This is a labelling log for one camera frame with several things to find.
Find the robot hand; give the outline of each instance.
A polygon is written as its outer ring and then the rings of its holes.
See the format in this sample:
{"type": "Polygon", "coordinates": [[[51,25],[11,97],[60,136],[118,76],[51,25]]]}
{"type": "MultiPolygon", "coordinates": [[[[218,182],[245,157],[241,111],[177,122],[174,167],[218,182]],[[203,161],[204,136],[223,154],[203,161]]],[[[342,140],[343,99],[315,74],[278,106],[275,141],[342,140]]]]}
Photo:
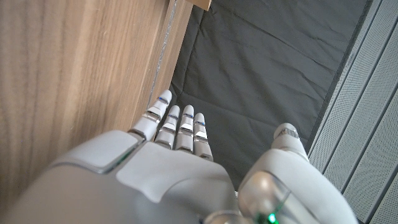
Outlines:
{"type": "Polygon", "coordinates": [[[179,116],[171,107],[154,138],[171,97],[164,91],[127,133],[109,131],[59,157],[2,221],[201,223],[218,210],[238,211],[201,113],[188,105],[179,116]]]}
{"type": "MultiPolygon", "coordinates": [[[[171,97],[170,91],[164,91],[129,132],[136,133],[146,140],[152,139],[171,97]]],[[[185,151],[213,161],[203,114],[198,113],[193,117],[193,106],[186,106],[182,112],[180,127],[177,129],[179,114],[180,108],[178,106],[171,107],[154,142],[167,149],[185,151]]]]}
{"type": "Polygon", "coordinates": [[[205,119],[171,107],[164,91],[128,131],[110,131],[54,161],[4,223],[357,223],[309,162],[297,130],[281,124],[239,186],[213,162],[205,119]]]}

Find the gray metal surface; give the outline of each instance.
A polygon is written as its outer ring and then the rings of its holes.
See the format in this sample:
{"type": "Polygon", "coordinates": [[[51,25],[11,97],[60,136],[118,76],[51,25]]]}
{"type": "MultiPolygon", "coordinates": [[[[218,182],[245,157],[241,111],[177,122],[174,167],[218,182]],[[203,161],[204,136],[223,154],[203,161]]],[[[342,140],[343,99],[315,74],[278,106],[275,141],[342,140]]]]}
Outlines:
{"type": "Polygon", "coordinates": [[[333,105],[335,104],[336,98],[341,90],[341,86],[344,84],[346,76],[347,76],[348,72],[351,70],[351,66],[359,52],[359,48],[362,46],[363,40],[365,39],[366,34],[368,33],[369,27],[371,26],[373,19],[376,16],[376,12],[379,9],[380,3],[381,3],[381,0],[374,0],[369,8],[368,14],[366,15],[366,18],[362,24],[361,30],[359,31],[358,36],[356,37],[353,48],[351,49],[351,52],[349,53],[348,60],[343,68],[343,71],[340,75],[340,79],[338,80],[338,82],[336,84],[335,90],[330,98],[330,101],[326,108],[325,114],[324,114],[322,121],[320,123],[320,126],[317,130],[315,139],[310,148],[310,152],[308,153],[309,156],[311,155],[313,148],[315,146],[315,143],[318,140],[319,134],[320,134],[321,130],[323,129],[323,126],[325,125],[325,122],[330,114],[330,110],[333,107],[333,105]]]}
{"type": "Polygon", "coordinates": [[[363,222],[369,221],[372,212],[377,209],[384,189],[389,187],[390,179],[395,176],[398,164],[397,124],[398,92],[395,93],[343,194],[363,222]]]}
{"type": "Polygon", "coordinates": [[[391,62],[398,62],[397,52],[398,28],[391,35],[324,173],[339,190],[346,186],[395,92],[398,63],[391,62]]]}
{"type": "Polygon", "coordinates": [[[398,2],[384,0],[379,11],[383,13],[376,14],[310,155],[310,162],[321,172],[324,172],[333,155],[340,136],[389,40],[398,16],[398,2]]]}
{"type": "Polygon", "coordinates": [[[396,223],[398,221],[398,209],[391,208],[398,208],[398,175],[392,181],[370,224],[396,223]]]}

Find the gray fabric mat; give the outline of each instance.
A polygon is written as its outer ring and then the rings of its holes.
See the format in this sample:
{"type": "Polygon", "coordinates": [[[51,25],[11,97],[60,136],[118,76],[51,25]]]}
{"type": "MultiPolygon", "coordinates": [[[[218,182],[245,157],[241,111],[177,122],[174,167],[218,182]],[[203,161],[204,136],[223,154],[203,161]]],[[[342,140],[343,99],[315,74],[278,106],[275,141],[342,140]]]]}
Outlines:
{"type": "Polygon", "coordinates": [[[215,162],[238,188],[292,123],[306,146],[366,0],[213,0],[194,6],[170,90],[205,115],[215,162]]]}

